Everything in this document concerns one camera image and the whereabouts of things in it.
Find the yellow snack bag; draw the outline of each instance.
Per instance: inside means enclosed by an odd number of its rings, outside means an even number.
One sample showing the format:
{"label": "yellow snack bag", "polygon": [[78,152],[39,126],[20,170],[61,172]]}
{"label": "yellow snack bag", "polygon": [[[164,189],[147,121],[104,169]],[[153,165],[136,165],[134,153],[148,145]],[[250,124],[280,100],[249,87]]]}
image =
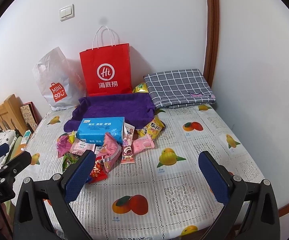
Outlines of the yellow snack bag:
{"label": "yellow snack bag", "polygon": [[163,123],[159,120],[157,116],[155,116],[150,123],[148,123],[144,128],[138,131],[138,134],[140,136],[145,136],[146,134],[149,134],[152,140],[154,140],[163,128]]}
{"label": "yellow snack bag", "polygon": [[137,85],[132,93],[148,93],[148,89],[145,83],[140,83]]}
{"label": "yellow snack bag", "polygon": [[69,134],[68,141],[69,141],[70,143],[74,143],[74,141],[75,141],[75,132],[74,132],[74,131],[72,131],[72,133]]}

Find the black clamp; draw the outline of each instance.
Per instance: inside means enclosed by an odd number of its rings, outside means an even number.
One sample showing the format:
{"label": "black clamp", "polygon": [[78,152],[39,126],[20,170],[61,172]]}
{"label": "black clamp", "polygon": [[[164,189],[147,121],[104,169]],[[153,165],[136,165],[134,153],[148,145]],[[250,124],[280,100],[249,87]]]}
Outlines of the black clamp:
{"label": "black clamp", "polygon": [[14,240],[59,240],[48,216],[43,199],[49,199],[58,222],[69,240],[92,240],[69,206],[95,165],[95,154],[87,150],[63,174],[54,174],[49,180],[23,180],[14,217]]}
{"label": "black clamp", "polygon": [[[9,151],[8,144],[0,146],[0,157]],[[0,169],[0,203],[11,200],[15,197],[12,185],[15,182],[15,176],[31,163],[29,152],[22,152]]]}
{"label": "black clamp", "polygon": [[198,163],[217,201],[225,204],[201,240],[225,239],[245,201],[250,201],[249,207],[234,239],[280,239],[277,202],[267,179],[253,183],[245,182],[239,175],[230,175],[208,151],[199,154]]}

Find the purple plush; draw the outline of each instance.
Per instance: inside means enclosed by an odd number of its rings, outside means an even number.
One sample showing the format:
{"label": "purple plush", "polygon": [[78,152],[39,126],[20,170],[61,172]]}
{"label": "purple plush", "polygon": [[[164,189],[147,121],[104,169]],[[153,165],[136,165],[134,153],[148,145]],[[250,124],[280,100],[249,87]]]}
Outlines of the purple plush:
{"label": "purple plush", "polygon": [[64,131],[78,130],[83,118],[123,116],[136,129],[145,127],[153,118],[155,106],[148,93],[84,97],[65,123]]}

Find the bed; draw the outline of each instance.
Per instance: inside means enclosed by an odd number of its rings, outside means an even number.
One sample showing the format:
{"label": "bed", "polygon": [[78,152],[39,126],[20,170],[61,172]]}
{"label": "bed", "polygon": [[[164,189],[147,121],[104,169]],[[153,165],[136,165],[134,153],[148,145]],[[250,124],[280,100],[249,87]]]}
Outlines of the bed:
{"label": "bed", "polygon": [[[29,140],[26,150],[40,154],[40,165],[30,165],[14,183],[16,204],[25,177],[49,179],[62,173],[62,158],[57,158],[56,141],[64,133],[63,125],[73,109],[50,111]],[[94,239],[171,239],[189,227],[192,231],[212,224],[223,205],[218,203],[198,167],[198,154],[207,150],[221,165],[245,181],[260,182],[264,177],[247,150],[210,105],[163,109],[158,117],[166,129],[155,139],[156,147],[136,155],[135,164],[120,164],[109,178],[85,185],[70,206]],[[48,124],[59,116],[55,124]],[[158,166],[162,151],[182,157],[174,165]],[[124,197],[148,203],[148,212],[118,214],[113,203]],[[45,201],[51,222],[61,233],[60,225]]]}
{"label": "bed", "polygon": [[15,94],[9,96],[0,105],[0,130],[15,130],[17,129],[21,135],[28,130],[25,120],[20,111],[20,100]]}

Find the blue tissue box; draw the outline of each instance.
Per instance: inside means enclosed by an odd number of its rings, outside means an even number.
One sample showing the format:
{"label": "blue tissue box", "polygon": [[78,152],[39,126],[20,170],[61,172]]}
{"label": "blue tissue box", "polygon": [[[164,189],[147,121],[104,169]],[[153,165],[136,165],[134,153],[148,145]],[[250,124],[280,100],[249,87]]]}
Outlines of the blue tissue box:
{"label": "blue tissue box", "polygon": [[81,141],[102,146],[105,133],[109,132],[122,145],[123,124],[124,117],[84,118],[79,125],[76,137]]}

